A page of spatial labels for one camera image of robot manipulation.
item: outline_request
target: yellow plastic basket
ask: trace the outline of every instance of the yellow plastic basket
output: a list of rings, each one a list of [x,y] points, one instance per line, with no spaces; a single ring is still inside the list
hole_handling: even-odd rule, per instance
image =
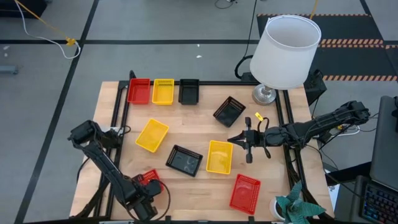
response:
[[[232,144],[229,142],[210,141],[207,155],[207,172],[229,174],[232,163]]]
[[[168,130],[167,125],[150,119],[138,136],[136,144],[150,152],[156,152]]]
[[[174,97],[174,79],[155,79],[152,102],[157,105],[171,105]]]

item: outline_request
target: gray floor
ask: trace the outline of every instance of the gray floor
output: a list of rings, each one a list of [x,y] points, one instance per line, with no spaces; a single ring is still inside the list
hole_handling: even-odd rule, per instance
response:
[[[398,40],[395,0],[366,0],[384,39]],[[70,37],[80,38],[93,0],[53,0],[43,18]],[[254,1],[239,1],[225,10],[213,0],[101,0],[88,39],[169,40],[246,39]],[[310,13],[313,0],[259,1],[258,13]],[[359,0],[320,0],[317,13],[364,13]],[[62,39],[38,21],[29,32]],[[0,39],[30,39],[20,19],[0,18]],[[253,39],[258,39],[257,25]],[[20,74],[0,76],[0,217],[12,223],[32,174],[58,101],[70,60],[54,45],[0,45],[0,64],[18,65]],[[67,48],[72,55],[74,49]],[[71,128],[93,117],[100,84],[126,79],[133,69],[148,78],[235,80],[233,69],[245,45],[86,45],[78,62],[49,153],[25,222],[67,218],[82,153],[66,140]],[[242,71],[248,71],[244,64]],[[327,82],[315,114],[349,100],[362,101],[373,113],[382,95],[398,95],[396,82]],[[375,121],[363,129],[375,127]],[[371,159],[374,133],[338,137],[325,152],[340,169]]]

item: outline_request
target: yellow cable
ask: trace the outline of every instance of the yellow cable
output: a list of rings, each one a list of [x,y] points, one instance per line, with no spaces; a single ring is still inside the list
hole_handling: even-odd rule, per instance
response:
[[[29,10],[26,6],[24,6],[22,3],[20,3],[18,0],[15,0],[16,3],[18,3],[18,5],[22,6],[26,11],[28,11],[30,14],[32,14],[34,17],[36,17],[36,19],[38,19],[40,22],[44,23],[47,27],[53,29],[55,32],[58,32],[59,34],[61,34],[62,36],[65,37],[65,39],[67,40],[67,45],[68,46],[72,46],[73,44],[75,44],[76,40],[75,39],[71,39],[69,38],[64,32],[62,32],[61,30],[59,30],[58,28],[51,26],[50,24],[46,23],[42,18],[40,18],[38,15],[36,15],[34,12],[32,12],[31,10]]]
[[[317,6],[318,6],[318,0],[315,0],[315,5],[313,6],[310,19],[312,19],[313,15],[315,14],[315,11],[317,10]]]

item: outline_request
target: yellow tag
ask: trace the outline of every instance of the yellow tag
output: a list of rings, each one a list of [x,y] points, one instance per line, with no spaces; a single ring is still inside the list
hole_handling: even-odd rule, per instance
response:
[[[262,118],[262,116],[257,112],[256,114],[256,117],[260,120],[260,121],[263,121],[264,119]]]
[[[75,43],[76,43],[76,40],[75,39],[71,39],[71,38],[67,38],[67,45],[68,46],[73,46],[73,45],[75,45]]]

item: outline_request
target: black plastic basket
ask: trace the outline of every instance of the black plastic basket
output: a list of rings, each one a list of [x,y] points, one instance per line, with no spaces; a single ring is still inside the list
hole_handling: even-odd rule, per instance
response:
[[[203,155],[192,152],[181,146],[174,145],[167,159],[166,166],[195,177]]]
[[[246,107],[243,104],[229,96],[216,110],[213,116],[217,121],[229,128],[241,115],[244,109],[246,109]]]
[[[178,102],[182,105],[196,105],[199,102],[199,80],[181,79]]]

